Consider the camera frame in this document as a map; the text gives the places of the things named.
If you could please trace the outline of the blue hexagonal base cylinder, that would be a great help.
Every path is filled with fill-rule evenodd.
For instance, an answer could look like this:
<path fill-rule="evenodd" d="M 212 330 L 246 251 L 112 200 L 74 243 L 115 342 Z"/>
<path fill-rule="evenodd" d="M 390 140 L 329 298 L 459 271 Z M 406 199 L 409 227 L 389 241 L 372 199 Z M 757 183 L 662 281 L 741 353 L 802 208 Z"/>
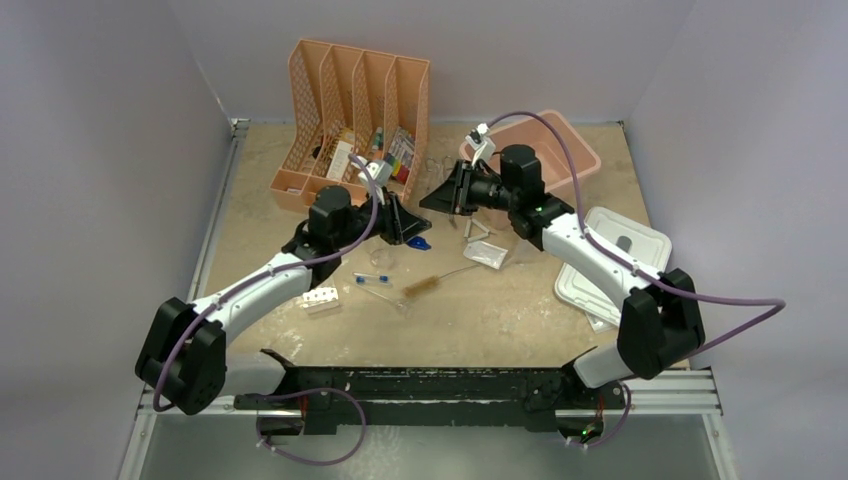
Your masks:
<path fill-rule="evenodd" d="M 406 242 L 406 245 L 410 248 L 420 251 L 428 251 L 432 248 L 432 246 L 427 242 L 427 240 L 421 236 L 414 236 Z"/>

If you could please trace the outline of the clear glass beaker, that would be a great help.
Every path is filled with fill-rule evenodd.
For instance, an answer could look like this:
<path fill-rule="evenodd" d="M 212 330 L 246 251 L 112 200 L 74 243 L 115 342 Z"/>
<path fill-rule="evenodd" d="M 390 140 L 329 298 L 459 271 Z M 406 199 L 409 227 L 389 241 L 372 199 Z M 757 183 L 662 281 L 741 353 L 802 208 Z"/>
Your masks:
<path fill-rule="evenodd" d="M 397 264 L 397 256 L 392 247 L 381 247 L 373 250 L 369 254 L 371 265 L 377 270 L 392 270 Z"/>

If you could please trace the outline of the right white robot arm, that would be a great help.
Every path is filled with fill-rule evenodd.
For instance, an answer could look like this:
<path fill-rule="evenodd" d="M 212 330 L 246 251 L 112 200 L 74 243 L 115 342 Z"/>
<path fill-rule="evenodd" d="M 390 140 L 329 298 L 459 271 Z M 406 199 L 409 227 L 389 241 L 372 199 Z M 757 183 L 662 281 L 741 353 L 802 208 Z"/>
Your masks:
<path fill-rule="evenodd" d="M 582 226 L 575 210 L 546 192 L 542 166 L 531 147 L 503 148 L 499 166 L 493 172 L 484 162 L 459 160 L 419 205 L 460 216 L 480 208 L 506 212 L 520 238 L 575 268 L 619 310 L 615 342 L 565 365 L 561 392 L 569 404 L 588 405 L 610 382 L 652 379 L 704 344 L 688 274 L 680 269 L 663 273 L 640 262 L 623 266 L 610 258 L 616 247 L 605 239 L 592 243 L 591 229 Z"/>

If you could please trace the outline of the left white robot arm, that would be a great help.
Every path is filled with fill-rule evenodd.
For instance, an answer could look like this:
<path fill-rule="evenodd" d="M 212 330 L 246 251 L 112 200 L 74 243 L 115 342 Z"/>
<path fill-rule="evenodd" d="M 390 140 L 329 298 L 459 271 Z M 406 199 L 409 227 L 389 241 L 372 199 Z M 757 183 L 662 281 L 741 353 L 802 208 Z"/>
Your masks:
<path fill-rule="evenodd" d="M 221 394 L 226 351 L 247 328 L 322 284 L 364 241 L 403 245 L 431 226 L 384 187 L 360 206 L 343 187 L 321 189 L 292 239 L 263 266 L 215 294 L 158 307 L 134 367 L 153 390 L 153 409 L 202 411 Z"/>

